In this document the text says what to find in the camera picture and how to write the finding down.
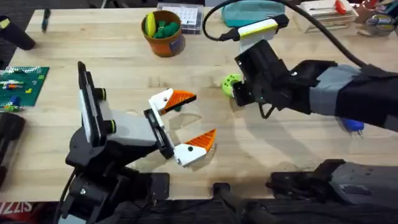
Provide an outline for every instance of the teal object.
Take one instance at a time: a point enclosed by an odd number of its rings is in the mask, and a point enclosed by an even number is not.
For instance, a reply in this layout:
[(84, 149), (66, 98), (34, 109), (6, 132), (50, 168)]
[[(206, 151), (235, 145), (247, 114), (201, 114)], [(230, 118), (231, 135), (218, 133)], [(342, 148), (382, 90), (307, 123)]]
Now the teal object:
[(241, 27), (280, 14), (285, 14), (283, 4), (264, 0), (232, 3), (225, 6), (221, 13), (228, 27)]

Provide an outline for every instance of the black cable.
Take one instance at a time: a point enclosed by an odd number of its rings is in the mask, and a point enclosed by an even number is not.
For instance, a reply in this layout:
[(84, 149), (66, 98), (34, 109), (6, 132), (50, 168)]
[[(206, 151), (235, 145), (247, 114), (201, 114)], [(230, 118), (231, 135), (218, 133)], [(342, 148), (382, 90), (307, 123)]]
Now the black cable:
[(53, 224), (57, 224), (57, 223), (58, 223), (58, 219), (59, 219), (59, 217), (60, 217), (60, 214), (59, 214), (59, 213), (60, 213), (60, 209), (61, 209), (63, 200), (65, 199), (65, 195), (67, 194), (69, 185), (70, 185), (70, 183), (72, 182), (72, 180), (73, 180), (73, 178), (75, 177), (75, 175), (76, 175), (76, 169), (74, 169), (74, 170), (72, 171), (72, 173), (70, 174), (70, 177), (69, 177), (69, 179), (68, 179), (67, 184), (65, 184), (65, 187), (63, 188), (63, 191), (62, 191), (62, 194), (61, 194), (61, 197), (60, 197), (60, 201), (58, 202), (57, 208), (55, 209)]
[(145, 215), (146, 212), (149, 211), (150, 207), (151, 207), (151, 205), (150, 205), (149, 203), (147, 203), (143, 208), (141, 208), (140, 214), (138, 214), (138, 215), (136, 216), (136, 218), (134, 219), (134, 221), (133, 221), (131, 224), (135, 224), (136, 222), (138, 222), (138, 220), (139, 220), (140, 218), (142, 218), (142, 217)]
[[(184, 211), (189, 210), (189, 209), (191, 209), (191, 208), (196, 208), (196, 207), (199, 207), (199, 206), (208, 204), (208, 203), (210, 203), (210, 202), (212, 202), (212, 201), (213, 201), (213, 199), (209, 199), (209, 200), (205, 200), (205, 201), (203, 201), (203, 202), (198, 202), (198, 203), (195, 203), (195, 204), (193, 204), (193, 205), (186, 206), (185, 208), (181, 208), (181, 209), (177, 209), (177, 210), (166, 210), (166, 211), (164, 211), (164, 212), (158, 212), (158, 211), (149, 210), (149, 213), (153, 213), (153, 214), (175, 214), (175, 213), (184, 212)], [(143, 209), (143, 207), (140, 207), (140, 206), (137, 205), (136, 203), (133, 202), (133, 204), (134, 204), (137, 208)]]
[[(218, 4), (217, 6), (215, 6), (214, 8), (210, 9), (210, 11), (208, 12), (208, 14), (205, 16), (205, 18), (203, 19), (203, 33), (204, 35), (209, 38), (210, 40), (214, 40), (214, 41), (221, 41), (220, 38), (216, 38), (216, 37), (212, 37), (210, 36), (207, 31), (206, 31), (206, 21), (207, 19), (210, 17), (210, 15), (212, 15), (216, 10), (218, 10), (221, 7), (224, 7), (228, 4), (231, 3), (235, 3), (238, 1), (242, 1), (242, 0), (227, 0), (225, 2), (222, 2), (220, 4)], [(317, 21), (314, 17), (312, 17), (310, 14), (308, 14), (307, 12), (305, 12), (303, 9), (299, 8), (298, 6), (288, 2), (287, 0), (269, 0), (269, 1), (273, 1), (273, 2), (279, 2), (291, 9), (293, 9), (295, 12), (299, 13), (301, 16), (305, 17), (306, 19), (308, 19), (316, 28), (318, 28), (327, 38), (329, 38), (329, 40), (341, 51), (341, 53), (343, 53), (343, 55), (345, 57), (347, 57), (350, 61), (352, 61), (353, 63), (355, 63), (357, 66), (359, 67), (364, 67), (366, 64), (361, 61), (360, 59), (358, 59), (357, 57), (355, 57), (346, 47), (344, 47), (343, 44), (341, 44), (341, 42), (333, 35), (331, 34), (331, 32), (325, 27), (323, 26), (319, 21)]]
[(364, 224), (364, 222), (361, 222), (361, 221), (358, 221), (358, 220), (352, 220), (352, 219), (350, 219), (350, 218), (341, 217), (341, 216), (339, 216), (339, 215), (334, 215), (334, 214), (332, 214), (332, 213), (327, 213), (327, 212), (293, 211), (293, 212), (269, 212), (269, 213), (270, 213), (270, 214), (273, 214), (273, 215), (314, 214), (314, 215), (319, 215), (319, 216), (334, 218), (335, 220), (343, 221), (343, 222), (346, 222), (346, 223)]

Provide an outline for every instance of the small toy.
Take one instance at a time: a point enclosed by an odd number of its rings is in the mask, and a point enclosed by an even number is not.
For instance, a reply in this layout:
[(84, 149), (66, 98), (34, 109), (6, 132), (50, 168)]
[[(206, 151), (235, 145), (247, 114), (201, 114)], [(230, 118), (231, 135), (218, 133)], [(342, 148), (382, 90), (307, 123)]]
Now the small toy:
[(11, 96), (10, 102), (3, 106), (3, 110), (7, 112), (19, 112), (23, 110), (20, 106), (21, 98), (19, 96)]
[(146, 16), (145, 19), (145, 33), (149, 37), (153, 37), (155, 32), (156, 32), (155, 14), (151, 12)]
[(19, 106), (21, 103), (21, 98), (19, 96), (12, 96), (10, 99), (11, 105)]
[(235, 82), (240, 82), (242, 81), (242, 77), (239, 74), (229, 74), (228, 76), (226, 76), (222, 82), (222, 89), (223, 92), (233, 98), (233, 92), (232, 92), (232, 84)]
[(4, 85), (2, 87), (3, 90), (13, 90), (13, 89), (16, 89), (16, 88), (23, 88), (23, 86), (22, 85), (15, 85), (15, 84), (8, 83), (8, 84), (6, 84), (6, 85)]
[(14, 106), (14, 105), (5, 105), (5, 106), (3, 106), (2, 109), (3, 109), (4, 111), (7, 111), (7, 112), (20, 112), (20, 111), (24, 110), (23, 107), (21, 107), (21, 106)]
[(155, 39), (163, 39), (173, 36), (176, 32), (178, 32), (180, 25), (176, 22), (171, 22), (169, 25), (166, 25), (166, 21), (159, 21), (159, 26), (154, 35)]

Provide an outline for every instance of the blue object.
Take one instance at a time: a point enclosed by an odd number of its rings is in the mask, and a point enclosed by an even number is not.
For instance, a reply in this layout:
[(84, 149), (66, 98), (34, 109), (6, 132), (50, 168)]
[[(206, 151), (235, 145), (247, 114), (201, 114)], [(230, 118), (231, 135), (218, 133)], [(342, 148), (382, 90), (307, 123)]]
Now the blue object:
[(281, 3), (246, 0), (228, 4), (223, 8), (221, 15), (228, 27), (241, 27), (284, 13), (285, 6)]
[(359, 135), (362, 135), (362, 130), (365, 128), (363, 122), (360, 121), (342, 118), (341, 122), (347, 131), (357, 131)]
[(19, 96), (11, 96), (10, 102), (14, 106), (19, 106), (19, 104), (21, 103), (21, 98)]

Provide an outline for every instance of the wooden tabletop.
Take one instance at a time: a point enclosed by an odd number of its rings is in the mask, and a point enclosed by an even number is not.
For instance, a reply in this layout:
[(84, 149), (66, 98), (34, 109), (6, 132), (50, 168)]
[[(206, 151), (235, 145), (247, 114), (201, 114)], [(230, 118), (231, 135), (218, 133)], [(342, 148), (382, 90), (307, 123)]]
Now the wooden tabletop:
[[(197, 94), (180, 113), (163, 119), (173, 139), (189, 140), (217, 128), (215, 147), (202, 160), (183, 168), (159, 152), (129, 166), (142, 172), (168, 172), (170, 198), (207, 198), (214, 182), (229, 182), (247, 197), (268, 197), (271, 172), (312, 170), (323, 160), (343, 158), (362, 164), (398, 165), (398, 135), (367, 125), (363, 139), (342, 129), (336, 118), (307, 116), (285, 109), (263, 120), (257, 105), (238, 108), (220, 88), (230, 73), (240, 73), (234, 58), (238, 43), (213, 42), (185, 35), (178, 56), (154, 55), (142, 35), (141, 20), (154, 9), (52, 10), (46, 34), (43, 10), (35, 11), (27, 33), (35, 49), (17, 49), (11, 65), (50, 67), (36, 106), (19, 113), (27, 120), (0, 201), (58, 200), (72, 168), (65, 164), (69, 140), (80, 127), (77, 61), (105, 87), (112, 109), (143, 115), (148, 99), (172, 87)], [(209, 33), (228, 30), (220, 15), (211, 17)], [(354, 28), (333, 33), (367, 63), (398, 71), (397, 37), (365, 38)], [(322, 34), (303, 34), (293, 21), (271, 45), (289, 68), (306, 59), (351, 64)]]

